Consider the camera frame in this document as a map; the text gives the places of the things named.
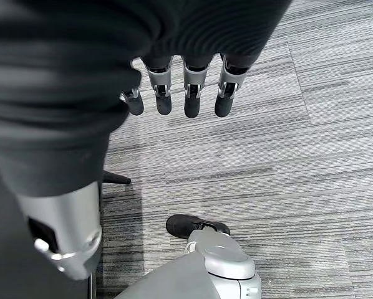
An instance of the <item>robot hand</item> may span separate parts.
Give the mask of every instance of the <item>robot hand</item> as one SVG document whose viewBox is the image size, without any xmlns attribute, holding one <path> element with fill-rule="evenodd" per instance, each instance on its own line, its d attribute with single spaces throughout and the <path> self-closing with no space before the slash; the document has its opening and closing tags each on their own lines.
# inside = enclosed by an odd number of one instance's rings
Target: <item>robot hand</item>
<svg viewBox="0 0 373 299">
<path fill-rule="evenodd" d="M 182 55 L 193 118 L 210 60 L 224 54 L 215 111 L 226 116 L 290 2 L 1 0 L 0 174 L 35 248 L 73 279 L 94 271 L 109 135 L 128 109 L 143 111 L 131 60 L 144 61 L 165 115 L 171 59 Z"/>
</svg>

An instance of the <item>metal joint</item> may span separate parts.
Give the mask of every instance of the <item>metal joint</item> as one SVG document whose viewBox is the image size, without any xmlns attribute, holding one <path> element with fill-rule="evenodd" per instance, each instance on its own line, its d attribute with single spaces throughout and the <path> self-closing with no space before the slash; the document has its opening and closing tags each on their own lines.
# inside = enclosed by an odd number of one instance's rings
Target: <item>metal joint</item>
<svg viewBox="0 0 373 299">
<path fill-rule="evenodd" d="M 197 85 L 198 85 L 198 92 L 196 93 L 196 98 L 200 98 L 202 87 L 200 84 L 197 84 Z M 187 98 L 190 98 L 191 97 L 191 84 L 188 84 L 186 87 L 187 88 L 185 89 L 185 95 Z"/>
<path fill-rule="evenodd" d="M 165 96 L 169 97 L 170 96 L 170 88 L 168 87 L 168 85 L 164 85 L 164 89 L 165 89 Z M 155 92 L 156 97 L 161 96 L 161 94 L 159 93 L 159 85 L 154 85 L 153 86 L 153 91 Z"/>
</svg>

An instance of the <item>black shoe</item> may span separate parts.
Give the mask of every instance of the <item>black shoe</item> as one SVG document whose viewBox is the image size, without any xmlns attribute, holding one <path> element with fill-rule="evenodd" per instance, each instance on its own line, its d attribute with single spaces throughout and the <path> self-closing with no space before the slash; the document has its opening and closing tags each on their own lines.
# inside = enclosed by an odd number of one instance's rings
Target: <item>black shoe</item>
<svg viewBox="0 0 373 299">
<path fill-rule="evenodd" d="M 166 230 L 174 237 L 187 239 L 195 229 L 204 229 L 211 227 L 217 232 L 223 232 L 230 235 L 230 228 L 224 223 L 207 221 L 196 216 L 177 214 L 167 219 Z"/>
</svg>

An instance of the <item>robotic finger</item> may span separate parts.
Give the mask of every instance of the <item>robotic finger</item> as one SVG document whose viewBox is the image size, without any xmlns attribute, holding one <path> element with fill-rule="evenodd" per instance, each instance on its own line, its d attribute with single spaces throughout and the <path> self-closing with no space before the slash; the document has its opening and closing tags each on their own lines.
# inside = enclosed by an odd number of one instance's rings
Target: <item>robotic finger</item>
<svg viewBox="0 0 373 299">
<path fill-rule="evenodd" d="M 128 110 L 133 115 L 141 115 L 143 113 L 143 101 L 138 88 L 131 88 L 120 94 L 120 99 L 128 105 Z"/>
<path fill-rule="evenodd" d="M 232 108 L 235 93 L 241 88 L 243 80 L 257 56 L 221 55 L 223 67 L 218 81 L 218 95 L 215 113 L 218 117 L 227 116 Z"/>
<path fill-rule="evenodd" d="M 160 58 L 146 56 L 142 58 L 155 92 L 157 110 L 161 115 L 168 115 L 172 110 L 170 94 L 172 86 L 172 58 L 172 56 Z"/>
<path fill-rule="evenodd" d="M 183 57 L 185 104 L 184 112 L 189 118 L 199 114 L 200 95 L 209 68 L 211 55 L 204 57 Z"/>
</svg>

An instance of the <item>black sleeve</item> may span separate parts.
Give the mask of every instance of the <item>black sleeve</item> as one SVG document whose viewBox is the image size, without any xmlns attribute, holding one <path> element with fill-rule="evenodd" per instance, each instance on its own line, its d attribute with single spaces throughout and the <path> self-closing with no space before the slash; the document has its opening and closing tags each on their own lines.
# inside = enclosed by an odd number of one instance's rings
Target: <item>black sleeve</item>
<svg viewBox="0 0 373 299">
<path fill-rule="evenodd" d="M 102 175 L 126 119 L 129 60 L 163 33 L 138 1 L 0 0 L 0 173 L 15 193 L 62 194 Z"/>
</svg>

